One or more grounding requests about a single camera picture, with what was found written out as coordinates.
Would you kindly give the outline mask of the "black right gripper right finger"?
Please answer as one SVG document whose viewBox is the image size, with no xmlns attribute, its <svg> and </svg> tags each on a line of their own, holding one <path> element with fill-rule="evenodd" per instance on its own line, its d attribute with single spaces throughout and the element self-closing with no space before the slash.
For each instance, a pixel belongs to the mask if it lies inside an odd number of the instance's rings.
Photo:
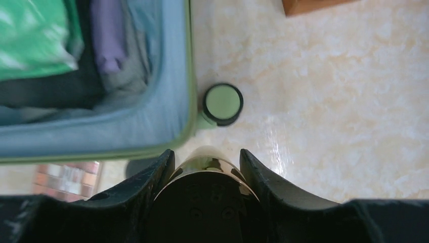
<svg viewBox="0 0 429 243">
<path fill-rule="evenodd" d="M 428 200 L 321 198 L 287 181 L 250 151 L 240 171 L 268 220 L 269 242 L 428 242 Z"/>
</svg>

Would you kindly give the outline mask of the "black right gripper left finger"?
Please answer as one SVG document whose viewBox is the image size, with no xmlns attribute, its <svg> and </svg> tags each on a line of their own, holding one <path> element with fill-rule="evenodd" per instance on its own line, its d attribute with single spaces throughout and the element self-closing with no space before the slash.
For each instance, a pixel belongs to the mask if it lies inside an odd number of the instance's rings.
<svg viewBox="0 0 429 243">
<path fill-rule="evenodd" d="M 88 200 L 1 196 L 1 242 L 141 242 L 156 194 L 174 170 L 166 150 L 151 165 Z"/>
</svg>

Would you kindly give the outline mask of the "eyeshadow palette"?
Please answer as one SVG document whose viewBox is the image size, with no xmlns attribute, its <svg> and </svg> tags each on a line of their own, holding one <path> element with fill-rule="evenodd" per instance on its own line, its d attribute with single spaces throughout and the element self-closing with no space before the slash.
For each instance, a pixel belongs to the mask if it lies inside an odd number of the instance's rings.
<svg viewBox="0 0 429 243">
<path fill-rule="evenodd" d="M 38 165 L 32 192 L 66 202 L 87 200 L 97 193 L 101 167 L 98 161 Z"/>
</svg>

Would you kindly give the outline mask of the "gold cylindrical bottle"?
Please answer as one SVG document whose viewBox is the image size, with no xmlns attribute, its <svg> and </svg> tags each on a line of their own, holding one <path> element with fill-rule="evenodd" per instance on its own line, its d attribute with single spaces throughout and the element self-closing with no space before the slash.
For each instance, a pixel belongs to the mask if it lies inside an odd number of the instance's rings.
<svg viewBox="0 0 429 243">
<path fill-rule="evenodd" d="M 180 164 L 153 201 L 144 242 L 267 242 L 267 217 L 239 169 L 201 146 Z"/>
</svg>

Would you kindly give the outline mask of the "grey garment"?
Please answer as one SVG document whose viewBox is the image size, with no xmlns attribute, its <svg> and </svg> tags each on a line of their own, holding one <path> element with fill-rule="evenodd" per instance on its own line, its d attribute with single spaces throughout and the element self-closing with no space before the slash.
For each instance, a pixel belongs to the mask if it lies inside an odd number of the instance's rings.
<svg viewBox="0 0 429 243">
<path fill-rule="evenodd" d="M 144 32 L 139 31 L 132 18 L 127 1 L 122 1 L 125 23 L 125 43 L 127 58 L 117 73 L 100 73 L 107 93 L 128 95 L 142 93 L 148 85 L 151 63 L 147 54 Z"/>
</svg>

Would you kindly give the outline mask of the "green white patterned cloth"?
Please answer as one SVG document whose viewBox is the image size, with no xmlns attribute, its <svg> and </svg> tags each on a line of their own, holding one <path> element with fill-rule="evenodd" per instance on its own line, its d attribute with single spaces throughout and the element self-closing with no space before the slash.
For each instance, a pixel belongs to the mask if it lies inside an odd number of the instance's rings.
<svg viewBox="0 0 429 243">
<path fill-rule="evenodd" d="M 83 49 L 75 1 L 1 1 L 1 80 L 75 71 Z"/>
</svg>

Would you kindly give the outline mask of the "purple garment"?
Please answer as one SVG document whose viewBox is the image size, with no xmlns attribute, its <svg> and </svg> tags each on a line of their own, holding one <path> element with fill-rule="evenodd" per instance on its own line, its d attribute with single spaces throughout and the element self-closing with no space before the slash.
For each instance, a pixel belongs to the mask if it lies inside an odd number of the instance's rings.
<svg viewBox="0 0 429 243">
<path fill-rule="evenodd" d="M 91 1 L 90 11 L 98 71 L 104 74 L 117 73 L 127 58 L 122 1 Z"/>
</svg>

